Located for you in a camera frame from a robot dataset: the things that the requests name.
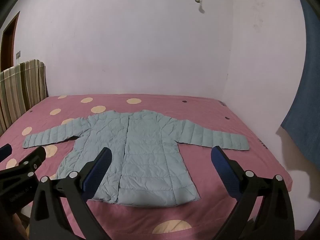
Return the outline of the pink polka dot bedsheet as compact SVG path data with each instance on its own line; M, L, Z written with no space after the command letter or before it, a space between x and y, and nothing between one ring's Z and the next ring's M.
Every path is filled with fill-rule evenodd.
M2 136L1 144L12 146L12 155L1 169L12 167L29 154L22 147L24 133L38 133L78 117L92 114L92 108L106 111L156 111L205 128L242 134L249 151L226 151L244 170L272 178L279 174L287 188L292 179L260 139L222 102L214 99L165 95L68 95L52 96L21 116ZM200 199L178 207L144 209L90 201L93 214L112 239L211 239L235 206L210 158L210 149L181 144L180 153L195 183Z

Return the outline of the brown wooden door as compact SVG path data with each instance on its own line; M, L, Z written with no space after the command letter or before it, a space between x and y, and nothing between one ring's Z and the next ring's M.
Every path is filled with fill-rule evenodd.
M3 31L1 42L1 72L14 65L14 40L20 12L10 21Z

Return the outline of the striped headboard cover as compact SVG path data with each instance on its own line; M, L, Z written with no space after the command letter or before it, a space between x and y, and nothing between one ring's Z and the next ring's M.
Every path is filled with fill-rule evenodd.
M48 97L46 66L37 59L1 72L1 134L33 106Z

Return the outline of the blue hanging curtain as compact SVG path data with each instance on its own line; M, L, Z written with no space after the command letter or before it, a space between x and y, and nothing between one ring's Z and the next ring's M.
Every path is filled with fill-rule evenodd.
M300 0L306 29L306 54L300 84L281 123L306 159L319 168L319 17Z

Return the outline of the wall light switch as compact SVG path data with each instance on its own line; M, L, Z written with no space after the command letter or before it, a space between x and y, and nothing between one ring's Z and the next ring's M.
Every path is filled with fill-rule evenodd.
M16 59L19 59L20 57L21 57L21 52L18 51L18 52L16 53Z

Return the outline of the light blue puffer jacket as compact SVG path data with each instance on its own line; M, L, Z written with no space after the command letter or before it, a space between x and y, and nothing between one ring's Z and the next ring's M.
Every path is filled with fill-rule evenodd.
M52 145L71 138L75 139L73 149L59 165L57 178L81 170L103 148L109 148L112 163L94 198L136 207L172 207L199 200L179 144L249 150L243 135L213 131L149 110L107 111L76 118L26 136L23 147Z

